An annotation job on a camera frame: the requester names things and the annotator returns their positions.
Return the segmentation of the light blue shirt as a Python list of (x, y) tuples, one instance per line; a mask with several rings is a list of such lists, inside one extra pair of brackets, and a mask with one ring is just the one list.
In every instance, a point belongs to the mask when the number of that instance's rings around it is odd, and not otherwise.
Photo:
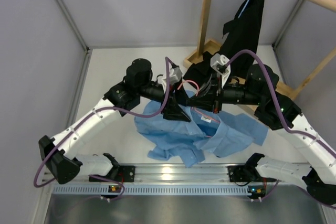
[(268, 127), (244, 112), (235, 112), (231, 105), (218, 113), (189, 106), (182, 110), (190, 122), (166, 120), (161, 114), (135, 117), (137, 132), (155, 145), (149, 158), (168, 161), (178, 156), (189, 168), (205, 161), (205, 153), (224, 158), (252, 143), (262, 146), (267, 137)]

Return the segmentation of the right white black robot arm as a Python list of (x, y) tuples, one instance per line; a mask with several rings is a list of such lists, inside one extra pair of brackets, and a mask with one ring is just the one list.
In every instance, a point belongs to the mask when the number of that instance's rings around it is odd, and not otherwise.
[(279, 77), (267, 65), (254, 64), (247, 70), (244, 83), (231, 83), (235, 76), (218, 63), (191, 65), (184, 80), (200, 87), (199, 98), (189, 104), (214, 112), (222, 104), (256, 105), (255, 117), (277, 134), (282, 134), (308, 161), (294, 164), (253, 154), (236, 170), (232, 181), (245, 178), (259, 182), (263, 178), (281, 180), (307, 192), (316, 201), (335, 207), (335, 150), (308, 122), (302, 110), (287, 96), (275, 90)]

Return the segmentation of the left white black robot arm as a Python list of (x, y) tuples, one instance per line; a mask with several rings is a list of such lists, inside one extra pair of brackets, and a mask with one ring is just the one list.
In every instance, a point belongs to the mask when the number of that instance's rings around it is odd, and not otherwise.
[(165, 58), (165, 68), (161, 83), (153, 82), (151, 63), (142, 58), (134, 60), (123, 80), (81, 119), (53, 137), (43, 136), (38, 141), (41, 166), (48, 168), (53, 180), (63, 185), (78, 176), (109, 182), (117, 179), (120, 165), (112, 155), (78, 152), (106, 126), (127, 114), (143, 119), (162, 114), (165, 119), (190, 121), (173, 97), (182, 83), (182, 72), (169, 58)]

